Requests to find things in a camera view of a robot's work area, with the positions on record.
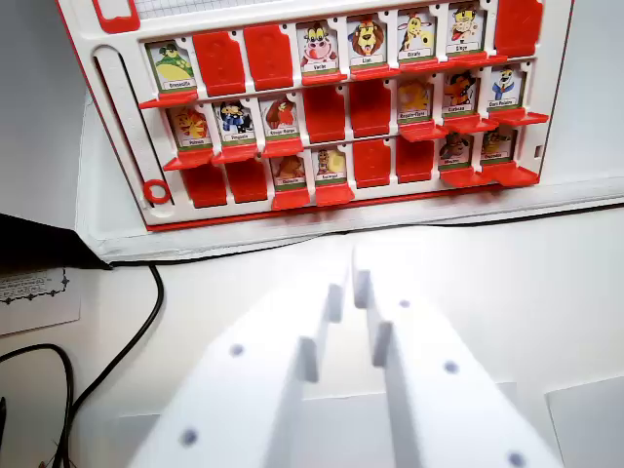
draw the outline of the cartoon bear card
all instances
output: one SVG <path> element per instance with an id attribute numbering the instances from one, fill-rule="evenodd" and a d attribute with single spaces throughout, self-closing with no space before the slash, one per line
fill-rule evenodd
<path id="1" fill-rule="evenodd" d="M 347 180 L 346 154 L 338 150 L 337 146 L 313 149 L 312 165 L 317 186 Z"/>
<path id="2" fill-rule="evenodd" d="M 296 26 L 296 38 L 303 76 L 338 70 L 338 38 L 325 20 L 303 22 Z"/>
<path id="3" fill-rule="evenodd" d="M 167 118 L 172 126 L 175 145 L 180 151 L 212 148 L 206 116 L 193 106 L 167 109 Z"/>
<path id="4" fill-rule="evenodd" d="M 430 59 L 436 54 L 436 17 L 428 8 L 399 12 L 399 63 Z"/>
<path id="5" fill-rule="evenodd" d="M 495 66 L 491 70 L 491 86 L 487 90 L 487 110 L 515 109 L 522 105 L 525 74 L 519 65 Z"/>
<path id="6" fill-rule="evenodd" d="M 359 70 L 386 63 L 386 23 L 372 15 L 347 18 L 349 66 Z"/>
<path id="7" fill-rule="evenodd" d="M 215 102 L 213 106 L 224 146 L 255 143 L 254 122 L 247 107 L 237 99 Z"/>
<path id="8" fill-rule="evenodd" d="M 188 53 L 175 40 L 145 44 L 154 78 L 161 93 L 175 93 L 197 88 Z"/>
<path id="9" fill-rule="evenodd" d="M 463 169 L 470 167 L 473 138 L 469 135 L 448 134 L 440 148 L 438 170 Z"/>
<path id="10" fill-rule="evenodd" d="M 474 114 L 477 108 L 479 79 L 470 70 L 445 75 L 442 101 L 443 117 Z"/>
<path id="11" fill-rule="evenodd" d="M 486 14 L 479 7 L 479 2 L 453 3 L 448 6 L 448 56 L 481 52 L 485 34 Z"/>
<path id="12" fill-rule="evenodd" d="M 287 95 L 261 99 L 259 103 L 267 141 L 299 137 L 296 106 Z"/>
<path id="13" fill-rule="evenodd" d="M 397 89 L 397 122 L 410 124 L 431 119 L 433 85 L 418 79 L 400 81 Z"/>
<path id="14" fill-rule="evenodd" d="M 283 192 L 306 187 L 303 159 L 296 155 L 284 156 L 271 158 L 270 163 L 275 190 Z"/>

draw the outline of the paper card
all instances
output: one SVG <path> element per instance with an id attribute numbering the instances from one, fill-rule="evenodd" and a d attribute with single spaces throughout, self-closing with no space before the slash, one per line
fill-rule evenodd
<path id="1" fill-rule="evenodd" d="M 239 100 L 216 102 L 214 115 L 224 146 L 255 142 L 252 114 Z"/>
<path id="2" fill-rule="evenodd" d="M 154 78 L 161 93 L 197 89 L 188 53 L 175 40 L 145 44 Z"/>
<path id="3" fill-rule="evenodd" d="M 448 56 L 482 51 L 485 34 L 486 14 L 479 8 L 479 2 L 454 3 L 448 6 Z"/>
<path id="4" fill-rule="evenodd" d="M 338 39 L 328 22 L 310 21 L 296 26 L 296 38 L 301 57 L 303 76 L 320 75 L 337 71 Z"/>
<path id="5" fill-rule="evenodd" d="M 477 108 L 479 79 L 470 70 L 445 76 L 445 95 L 442 101 L 443 117 L 474 114 Z"/>
<path id="6" fill-rule="evenodd" d="M 338 150 L 337 146 L 313 149 L 312 165 L 317 186 L 347 180 L 346 154 Z"/>
<path id="7" fill-rule="evenodd" d="M 296 106 L 286 95 L 261 99 L 260 113 L 268 141 L 299 137 Z"/>
<path id="8" fill-rule="evenodd" d="M 440 148 L 438 169 L 463 169 L 470 167 L 473 138 L 469 135 L 448 134 L 447 140 Z"/>
<path id="9" fill-rule="evenodd" d="M 180 151 L 212 148 L 206 116 L 193 106 L 167 109 L 167 118 L 172 126 L 175 145 Z"/>
<path id="10" fill-rule="evenodd" d="M 484 133 L 481 164 L 508 163 L 514 160 L 518 132 L 510 127 L 499 127 Z"/>
<path id="11" fill-rule="evenodd" d="M 399 124 L 410 124 L 431 119 L 433 85 L 417 79 L 399 83 L 398 87 Z"/>
<path id="12" fill-rule="evenodd" d="M 275 190 L 282 192 L 306 187 L 303 159 L 293 155 L 271 158 L 270 162 Z"/>
<path id="13" fill-rule="evenodd" d="M 491 70 L 491 86 L 487 92 L 487 110 L 518 108 L 523 103 L 525 74 L 518 64 L 495 66 Z"/>
<path id="14" fill-rule="evenodd" d="M 386 23 L 371 15 L 347 18 L 349 65 L 359 70 L 386 63 Z"/>
<path id="15" fill-rule="evenodd" d="M 436 54 L 436 17 L 428 8 L 401 10 L 398 25 L 399 63 L 430 59 Z"/>

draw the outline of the character card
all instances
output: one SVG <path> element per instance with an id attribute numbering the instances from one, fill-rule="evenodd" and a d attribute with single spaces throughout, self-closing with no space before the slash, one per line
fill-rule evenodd
<path id="1" fill-rule="evenodd" d="M 145 44 L 149 62 L 161 93 L 175 93 L 197 88 L 188 53 L 175 40 Z"/>
<path id="2" fill-rule="evenodd" d="M 286 95 L 261 99 L 260 113 L 268 141 L 299 137 L 296 107 Z"/>
<path id="3" fill-rule="evenodd" d="M 438 169 L 463 169 L 470 167 L 473 138 L 469 135 L 448 134 L 447 140 L 440 148 Z"/>
<path id="4" fill-rule="evenodd" d="M 428 8 L 401 10 L 398 25 L 399 63 L 430 59 L 436 54 L 436 17 Z"/>
<path id="5" fill-rule="evenodd" d="M 193 106 L 167 109 L 167 117 L 172 126 L 178 150 L 188 151 L 213 147 L 206 116 Z"/>
<path id="6" fill-rule="evenodd" d="M 397 91 L 399 100 L 397 121 L 399 124 L 410 124 L 431 119 L 432 84 L 413 79 L 400 83 Z"/>
<path id="7" fill-rule="evenodd" d="M 338 38 L 325 20 L 303 22 L 296 26 L 296 38 L 303 76 L 338 70 Z"/>
<path id="8" fill-rule="evenodd" d="M 485 33 L 486 14 L 479 8 L 479 2 L 453 3 L 448 6 L 448 56 L 482 51 Z"/>
<path id="9" fill-rule="evenodd" d="M 470 70 L 448 73 L 445 76 L 445 95 L 442 101 L 443 117 L 473 114 L 477 108 L 479 80 Z"/>
<path id="10" fill-rule="evenodd" d="M 337 146 L 312 150 L 312 164 L 316 185 L 342 183 L 347 180 L 346 154 Z"/>
<path id="11" fill-rule="evenodd" d="M 214 115 L 224 146 L 255 142 L 252 114 L 239 100 L 216 102 Z"/>
<path id="12" fill-rule="evenodd" d="M 386 23 L 373 16 L 347 18 L 349 65 L 352 70 L 386 63 Z"/>
<path id="13" fill-rule="evenodd" d="M 283 158 L 271 158 L 270 162 L 275 190 L 283 192 L 296 188 L 305 188 L 303 159 L 293 155 Z"/>

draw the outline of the red flip-down tile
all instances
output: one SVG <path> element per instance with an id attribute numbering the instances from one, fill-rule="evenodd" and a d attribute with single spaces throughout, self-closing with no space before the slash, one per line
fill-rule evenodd
<path id="1" fill-rule="evenodd" d="M 303 108 L 311 143 L 344 139 L 344 96 L 334 86 L 304 90 Z"/>
<path id="2" fill-rule="evenodd" d="M 205 165 L 181 172 L 188 196 L 195 208 L 218 207 L 227 203 L 221 168 Z"/>
<path id="3" fill-rule="evenodd" d="M 213 156 L 211 148 L 178 151 L 177 157 L 167 163 L 163 169 L 165 171 L 181 171 L 183 169 L 199 168 L 210 163 Z"/>
<path id="4" fill-rule="evenodd" d="M 225 165 L 227 179 L 236 203 L 266 200 L 264 165 L 255 159 Z"/>
<path id="5" fill-rule="evenodd" d="M 203 32 L 193 36 L 202 78 L 211 96 L 245 92 L 245 69 L 241 47 L 227 31 Z"/>
<path id="6" fill-rule="evenodd" d="M 252 159 L 257 154 L 257 146 L 252 144 L 232 144 L 222 146 L 221 152 L 213 157 L 213 164 L 238 163 Z"/>
<path id="7" fill-rule="evenodd" d="M 504 187 L 525 187 L 539 182 L 539 175 L 525 168 L 520 168 L 514 161 L 499 164 L 487 164 L 482 167 L 485 177 L 495 180 Z"/>
<path id="8" fill-rule="evenodd" d="M 296 188 L 295 190 L 284 190 L 275 192 L 275 198 L 271 209 L 274 212 L 279 210 L 291 210 L 293 208 L 305 207 L 310 203 L 310 194 L 307 188 Z"/>
<path id="9" fill-rule="evenodd" d="M 492 182 L 491 178 L 488 178 L 483 174 L 476 173 L 473 168 L 440 171 L 440 178 L 448 185 L 452 185 L 457 188 L 488 185 Z"/>
<path id="10" fill-rule="evenodd" d="M 512 127 L 520 127 L 532 124 L 545 124 L 549 117 L 545 114 L 537 112 L 527 112 L 526 109 L 511 110 L 495 110 L 489 113 L 489 120 L 498 122 L 501 125 L 511 125 Z"/>
<path id="11" fill-rule="evenodd" d="M 431 179 L 435 151 L 433 141 L 409 142 L 404 138 L 397 138 L 396 151 L 399 183 Z"/>
<path id="12" fill-rule="evenodd" d="M 449 117 L 445 119 L 444 128 L 449 132 L 459 134 L 476 134 L 489 132 L 498 127 L 498 122 L 491 119 L 482 119 L 481 115 L 462 115 L 461 117 Z"/>
<path id="13" fill-rule="evenodd" d="M 423 141 L 425 139 L 444 138 L 449 131 L 433 120 L 425 122 L 412 122 L 411 124 L 399 125 L 399 134 L 407 141 Z"/>
<path id="14" fill-rule="evenodd" d="M 351 127 L 356 138 L 390 132 L 391 92 L 383 86 L 383 80 L 351 83 L 349 103 Z"/>
<path id="15" fill-rule="evenodd" d="M 498 0 L 494 47 L 509 57 L 535 54 L 544 5 L 538 0 Z"/>
<path id="16" fill-rule="evenodd" d="M 347 182 L 332 185 L 320 185 L 316 187 L 317 207 L 330 207 L 332 205 L 344 205 L 355 198 L 353 190 Z"/>
<path id="17" fill-rule="evenodd" d="M 151 109 L 153 107 L 178 107 L 197 100 L 196 91 L 183 91 L 180 93 L 161 93 L 157 99 L 142 102 L 139 109 Z"/>
<path id="18" fill-rule="evenodd" d="M 257 91 L 293 85 L 291 41 L 279 24 L 249 26 L 243 30 L 247 58 Z"/>
<path id="19" fill-rule="evenodd" d="M 358 188 L 376 187 L 390 183 L 391 152 L 383 139 L 353 143 L 354 176 Z"/>
<path id="20" fill-rule="evenodd" d="M 303 143 L 300 138 L 286 138 L 267 141 L 262 151 L 263 158 L 280 158 L 291 156 L 303 151 Z"/>

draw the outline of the white table surface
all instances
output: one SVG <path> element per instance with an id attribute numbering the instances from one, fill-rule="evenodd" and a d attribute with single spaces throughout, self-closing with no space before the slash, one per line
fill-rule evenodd
<path id="1" fill-rule="evenodd" d="M 85 404 L 72 439 L 79 467 L 110 466 L 104 428 L 119 416 L 160 412 L 204 348 L 264 291 L 304 268 L 306 258 L 339 261 L 358 242 L 406 240 L 418 248 L 424 290 L 446 311 L 494 380 L 517 383 L 519 409 L 558 450 L 544 394 L 624 374 L 624 209 L 480 227 L 404 227 L 329 236 L 285 248 L 159 270 L 160 319 Z M 336 255 L 331 246 L 341 246 Z M 296 255 L 299 263 L 281 260 Z M 0 354 L 50 341 L 74 363 L 83 390 L 142 324 L 156 288 L 146 267 L 84 271 L 81 319 L 0 338 Z M 347 307 L 330 329 L 322 380 L 307 397 L 383 391 L 369 363 L 362 311 Z M 36 467 L 54 451 L 64 376 L 41 352 L 0 367 L 9 401 L 1 466 Z M 20 437 L 20 427 L 27 439 Z"/>

